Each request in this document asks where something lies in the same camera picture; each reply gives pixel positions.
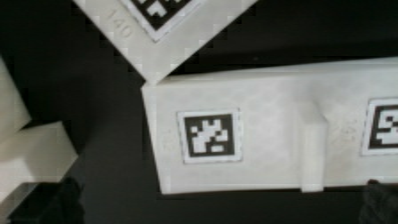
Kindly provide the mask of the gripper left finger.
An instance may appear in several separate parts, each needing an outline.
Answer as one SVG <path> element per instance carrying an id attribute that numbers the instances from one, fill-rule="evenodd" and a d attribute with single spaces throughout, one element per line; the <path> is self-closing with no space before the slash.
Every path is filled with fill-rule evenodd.
<path id="1" fill-rule="evenodd" d="M 0 203 L 0 224 L 83 224 L 80 196 L 73 178 L 21 183 Z"/>

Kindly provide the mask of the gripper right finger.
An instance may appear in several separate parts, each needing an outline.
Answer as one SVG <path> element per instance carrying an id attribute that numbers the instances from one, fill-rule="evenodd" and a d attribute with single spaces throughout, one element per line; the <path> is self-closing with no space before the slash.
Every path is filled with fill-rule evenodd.
<path id="1" fill-rule="evenodd" d="M 362 199 L 359 224 L 398 224 L 398 185 L 370 180 Z"/>

